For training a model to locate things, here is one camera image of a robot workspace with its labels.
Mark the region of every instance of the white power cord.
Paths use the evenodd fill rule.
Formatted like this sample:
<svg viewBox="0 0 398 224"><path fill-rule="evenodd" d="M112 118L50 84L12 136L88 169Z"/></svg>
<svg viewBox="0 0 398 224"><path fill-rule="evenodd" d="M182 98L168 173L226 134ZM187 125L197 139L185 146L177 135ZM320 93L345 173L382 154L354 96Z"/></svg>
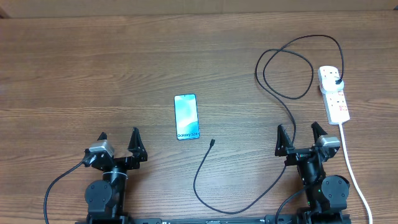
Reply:
<svg viewBox="0 0 398 224"><path fill-rule="evenodd" d="M318 79L320 82L320 89L325 103L326 115L328 116L329 124L336 125L340 128L341 143L343 145L344 157L346 159L347 168L349 175L354 182L354 186L359 196L361 197L366 211L368 212L369 224L373 224L372 212L365 197L363 196L361 189L359 189L356 183L353 170L349 164L346 140L344 138L343 123L349 120L349 113L346 98L344 96L343 88L344 83L336 84L336 81L340 78L338 69L332 66L322 66L318 69Z"/></svg>
<svg viewBox="0 0 398 224"><path fill-rule="evenodd" d="M356 191L358 192L359 196L362 199L363 204L366 207L366 211L368 212L368 217L369 217L369 224L373 224L373 218L372 218L372 211L371 208L368 205L368 202L366 201L365 197L362 194L361 189L359 189L358 184L356 183L355 177L354 177L354 173L353 170L351 168L351 165L349 164L349 159L348 159L348 153L347 153L347 147L346 147L346 140L344 138L344 132L343 132L343 125L341 123L338 124L338 127L340 129L340 134L341 134L341 143L343 145L343 151L344 151L344 157L346 159L346 163L347 163L347 168L348 168L348 172L349 175L351 176L351 179L353 180L354 186Z"/></svg>

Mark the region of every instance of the phone screen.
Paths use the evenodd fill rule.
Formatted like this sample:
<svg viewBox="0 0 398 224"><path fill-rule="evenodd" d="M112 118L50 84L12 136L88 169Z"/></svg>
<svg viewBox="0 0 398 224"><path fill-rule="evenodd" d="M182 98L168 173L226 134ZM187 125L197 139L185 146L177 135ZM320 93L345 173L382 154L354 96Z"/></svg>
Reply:
<svg viewBox="0 0 398 224"><path fill-rule="evenodd" d="M175 124L177 139L197 139L200 137L197 96L195 94L174 97Z"/></svg>

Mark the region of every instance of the wall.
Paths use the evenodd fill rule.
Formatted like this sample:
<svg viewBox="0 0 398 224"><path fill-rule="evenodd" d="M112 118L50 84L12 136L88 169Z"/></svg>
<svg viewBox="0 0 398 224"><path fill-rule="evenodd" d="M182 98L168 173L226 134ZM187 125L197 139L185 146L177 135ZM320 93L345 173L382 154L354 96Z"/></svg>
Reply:
<svg viewBox="0 0 398 224"><path fill-rule="evenodd" d="M398 0L0 0L10 18L391 10Z"/></svg>

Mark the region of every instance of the wooden table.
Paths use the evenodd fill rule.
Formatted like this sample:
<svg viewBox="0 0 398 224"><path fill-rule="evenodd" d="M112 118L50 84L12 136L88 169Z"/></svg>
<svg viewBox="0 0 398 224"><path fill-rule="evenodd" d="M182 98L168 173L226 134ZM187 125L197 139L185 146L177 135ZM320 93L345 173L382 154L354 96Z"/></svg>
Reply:
<svg viewBox="0 0 398 224"><path fill-rule="evenodd" d="M210 205L239 210L275 180L284 161L274 157L277 125L292 134L292 123L259 88L254 66L263 51L308 34L332 35L342 45L354 173L375 223L397 223L397 21L394 11L0 20L0 223L43 223L51 181L79 162L102 131L117 156L128 155L133 126L149 156L129 172L126 210L133 217L274 214L302 188L295 167L255 206L234 216L203 206L193 177L215 138L197 181ZM315 69L341 68L329 39L305 39L289 49ZM308 64L289 54L276 56L268 74L270 84L290 96L301 94L311 76ZM314 121L339 135L327 123L316 75L305 97L284 99L297 121L296 147L312 144ZM176 140L173 98L183 93L198 96L200 139ZM342 151L324 166L328 175L351 181ZM100 178L101 172L81 167L57 183L48 202L50 223L84 220L86 186ZM302 206L303 195L283 213ZM366 223L353 186L344 213L353 223Z"/></svg>

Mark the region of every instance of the black wire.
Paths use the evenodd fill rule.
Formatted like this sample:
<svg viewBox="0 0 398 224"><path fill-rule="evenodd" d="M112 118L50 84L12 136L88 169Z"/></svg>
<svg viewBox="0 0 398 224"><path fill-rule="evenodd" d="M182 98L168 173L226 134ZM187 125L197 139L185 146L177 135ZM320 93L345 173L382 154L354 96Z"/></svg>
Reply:
<svg viewBox="0 0 398 224"><path fill-rule="evenodd" d="M302 39L302 38L307 38L307 37L327 37L327 38L332 39L332 40L337 44L337 46L338 46L338 48L339 48L339 51L340 51L340 55L341 55L341 76L340 76L340 79L336 81L336 84L339 84L339 83L342 81L343 75L344 75L344 58L343 58L343 51L342 51L342 49L341 49L341 47L340 47L340 44L337 42L336 39L334 39L334 38L332 38L332 37L330 37L330 36L328 36L328 35L322 35L322 34L319 34L319 35L318 35L318 34L315 34L315 35L306 35L306 36L303 36L303 37L297 37L296 39L291 40L290 42L288 42L287 44L285 44L284 46L282 46L282 47L279 48L279 49L269 49L269 50L266 50L264 53L261 54L259 60L257 61L256 70L255 70L255 72L254 72L258 84L259 84L266 92L268 92L268 93L271 94L273 97L275 97L275 99L277 99L277 100L279 101L279 103L281 103L281 104L284 106L284 108L286 109L286 111L288 112L288 114L289 114L289 116L290 116L290 118L291 118L291 120L292 120L293 127L294 127L294 128L293 128L292 143L294 143L294 140L295 140L295 137L296 137L297 125L296 125L296 122L295 122L295 120L294 120L293 114L290 112L290 110L288 109L288 107L286 106L286 104L285 104L277 95L279 95L279 96L281 96L281 97L284 97L284 98L286 98L286 99L297 100L297 99L300 99L300 98L302 98L303 96L305 96L305 95L307 94L307 92L310 90L311 84L312 84L312 81L313 81L313 66L312 66L311 62L310 62L308 59L306 59L303 55L300 55L300 54L298 54L298 53L296 53L296 52L293 52L293 51L291 51L291 50L284 50L284 49L285 49L287 46L289 46L289 44L291 44L292 42L294 42L294 41L296 41L296 40L299 40L299 39ZM267 88L265 88L265 86L264 86L263 84L261 84L261 82L260 82L260 80L259 80L259 78L258 78L258 76L257 76L257 68L258 68L259 63L260 63L260 61L261 61L261 58L262 58L267 52L270 52L270 51L276 51L276 52L271 56L271 58L267 61L266 65L264 66L264 69L263 69L263 71L262 71L262 76L263 76L263 78L264 78L264 81L265 81L266 85L267 85L267 86L269 87L269 89L272 90L272 91L269 91ZM285 95L279 93L278 91L274 90L274 89L270 86L270 84L268 84L268 82L267 82L267 79L266 79L266 68L267 68L269 62L270 62L279 52L286 52L286 53L290 53L290 54L299 56L300 58L304 59L304 60L309 64L309 66L311 67L312 75L311 75L310 84L309 84L308 88L305 90L305 92L304 92L303 94L301 94L300 96L297 96L297 97L285 96ZM204 156L204 158L203 158L202 162L200 163L200 166L199 166L199 168L198 168L198 170L197 170L197 173L196 173L195 178L194 178L194 180L193 180L193 191L195 192L195 195L197 196L198 200L199 200L202 204L204 204L206 207L208 207L208 208L210 208L210 209L212 209L212 210L214 210L214 211L216 211L216 212L220 212L220 213L224 213L224 214L228 214L228 215L234 215L234 214L237 214L237 213L241 213L241 212L243 212L243 211L246 211L248 208L250 208L252 205L254 205L258 200L260 200L260 198L262 198L266 193L268 193L268 191L270 191L270 189L278 182L278 180L282 177L283 173L284 173L285 170L286 170L286 166L285 166L285 167L283 168L282 172L280 173L280 175L278 176L278 178L275 180L275 182L274 182L263 194L261 194L260 197L258 197L257 199L255 199L255 201L253 201L253 202L252 202L250 205L248 205L246 208L244 208L244 209L242 209L242 210L239 210L239 211L237 211L237 212L225 212L225 211L222 211L222 210L218 210L218 209L213 208L213 207L211 207L210 205L206 204L206 203L199 197L199 195L197 194L196 188L195 188L195 184L196 184L196 180L197 180L197 177L198 177L200 168L202 167L203 163L205 162L205 159L206 159L207 155L209 154L209 152L210 152L211 148L213 147L213 145L214 145L214 139L213 139L212 142L210 143L209 150L208 150L207 153L205 154L205 156Z"/></svg>
<svg viewBox="0 0 398 224"><path fill-rule="evenodd" d="M271 96L275 97L275 99L277 99L277 100L279 101L279 103L281 103L281 104L284 106L284 108L286 109L286 111L288 112L288 114L289 114L289 116L290 116L290 118L291 118L291 120L292 120L292 123L293 123L293 138L292 138L292 143L294 143L294 139L295 139L295 137L296 137L296 130L297 130L297 127L296 127L296 121L294 120L293 114L290 112L290 110L288 109L288 107L286 106L286 104L285 104L278 96L276 96L275 94L273 94L273 93L272 93L271 91L269 91L263 84L261 84L261 82L260 82L260 80L259 80L259 77L257 76L257 68L258 68L258 66L259 66L259 63L260 63L260 61L261 61L262 56L264 56L267 52L270 52L270 51L286 52L286 53L290 53L290 54L294 54L294 55L296 55L296 56L299 56L300 58L304 59L304 60L310 65L311 71L312 71L311 81L310 81L310 84L309 84L307 90L305 90L305 92L304 92L303 94L301 94L300 96L298 96L298 97L289 97L289 96L282 95L282 94L278 93L276 90L274 90L273 88L270 87L270 89L271 89L274 93L280 95L281 97L288 98L288 99L292 99L292 100L297 100L297 99L300 99L301 97L305 96L305 94L307 94L307 92L308 92L309 89L311 88L311 84L312 84L312 80L313 80L313 67L312 67L311 62L310 62L308 59L306 59L303 55L300 55L300 54L298 54L298 53L296 53L296 52L293 52L293 51L290 51L290 50L283 50L283 49L268 49L268 50L266 50L264 53L261 54L261 56L260 56L260 58L259 58L259 60L257 61L257 64L256 64L256 70L255 70L254 74L255 74L255 76L256 76L256 80L257 80L258 84L259 84L266 92L268 92L269 94L271 94ZM268 65L268 62L267 62L267 64L266 64L266 66L264 66L264 69L263 69L262 73L263 73L264 81L266 82L267 86L269 86L269 84L267 83L266 77L265 77L267 65Z"/></svg>
<svg viewBox="0 0 398 224"><path fill-rule="evenodd" d="M198 170L197 170L197 174L195 175L195 178L194 178L194 180L193 180L193 191L194 191L195 195L197 196L198 200L199 200L202 204L204 204L206 207L208 207L208 208L210 208L210 209L212 209L212 210L214 210L214 211L216 211L216 212L220 212L220 213L224 213L224 214L228 214L228 215L234 215L234 214L238 214L238 213L241 213L241 212L246 211L246 210L249 209L251 206L253 206L258 200L260 200L266 193L268 193L268 191L270 191L270 189L278 182L278 180L282 177L283 173L284 173L285 170L286 170L286 166L285 166L284 169L282 170L282 172L280 173L280 175L278 176L278 178L274 181L274 183L271 184L271 186L269 186L269 188L268 188L264 193L262 193L262 194L260 195L260 197L258 197L257 199L255 199L255 200L254 200L250 205L248 205L246 208L244 208L244 209L242 209L242 210L239 210L239 211L236 211L236 212L225 212L225 211L219 210L219 209L217 209L217 208L213 208L212 206L206 204L206 203L199 197L199 195L198 195L198 193L197 193L197 190L196 190L196 188L195 188L195 184L196 184L196 181L197 181L197 177L198 177L200 168L201 168L201 166L203 165L203 163L205 162L205 159L206 159L207 155L209 154L211 148L213 147L213 144L210 144L209 150L207 150L207 152L206 152L206 154L205 154L203 160L201 161L201 163L200 163L200 165L199 165L199 168L198 168Z"/></svg>
<svg viewBox="0 0 398 224"><path fill-rule="evenodd" d="M45 196L44 196L44 206L43 206L43 211L44 211L44 221L46 224L49 224L49 218L47 218L47 199L49 197L49 193L50 190L52 188L52 186L57 183L58 180L60 180L62 177L65 177L66 175L68 175L70 172L74 171L75 169L77 169L78 167L80 167L82 165L82 162L79 162L77 165L75 165L72 169L66 171L64 174L62 174L61 176L57 177L48 187Z"/></svg>
<svg viewBox="0 0 398 224"><path fill-rule="evenodd" d="M277 52L275 52L275 53L271 56L271 58L269 58L268 62L266 63L266 66L264 66L264 71L265 71L265 68L268 66L269 62L270 62L279 52L283 51L284 48L286 48L287 46L289 46L289 44L291 44L292 42L295 42L296 40L300 40L300 39L307 38L307 37L327 37L327 38L332 39L332 40L336 43L336 45L337 45L337 47L338 47L338 50L340 51L340 56L341 56L341 76L340 76L340 79L336 81L336 83L339 84L339 83L343 80L343 75L344 75L344 56L343 56L343 50L341 49L340 44L338 43L338 41L337 41L336 39L334 39L333 37L329 36L329 35L323 35L323 34L305 35L305 36L302 36L302 37L297 37L297 38L294 39L294 40L291 40L289 43L283 45L280 49L278 49ZM268 86L273 92L275 92L275 93L277 93L278 95L280 95L278 92L276 92L274 89L272 89L271 86L269 86L269 84L267 83L267 81L266 81L266 84L267 84L267 86Z"/></svg>
<svg viewBox="0 0 398 224"><path fill-rule="evenodd" d="M295 198L296 196L298 196L299 194L303 193L305 190L307 190L308 188L311 187L310 185L305 186L303 189L299 190L298 192L294 193L293 195L291 195L290 197L288 197L283 203L282 205L280 205L280 207L278 208L278 211L276 212L275 215L275 224L278 224L278 216L279 213L282 211L282 208L287 204L287 202L289 202L290 200L292 200L293 198Z"/></svg>
<svg viewBox="0 0 398 224"><path fill-rule="evenodd" d="M317 178L316 178L311 184L308 184L308 185L305 186L303 189L299 190L298 192L294 193L292 196L290 196L289 198L287 198L287 199L282 203L282 205L280 205L280 207L279 207L279 209L278 209L278 211L276 212L276 215L275 215L275 224L278 224L278 216L279 216L279 213L282 211L282 209L283 209L283 207L285 206L285 204L287 204L287 202L289 202L289 200L292 200L294 197L296 197L297 195L301 194L304 190L307 190L309 187L315 185L315 184L318 182L319 178L322 176L322 173L321 173L321 171L322 171L322 162L321 162L321 157L320 157L318 151L317 151L317 157L318 157L318 165L319 165L319 174L317 175Z"/></svg>

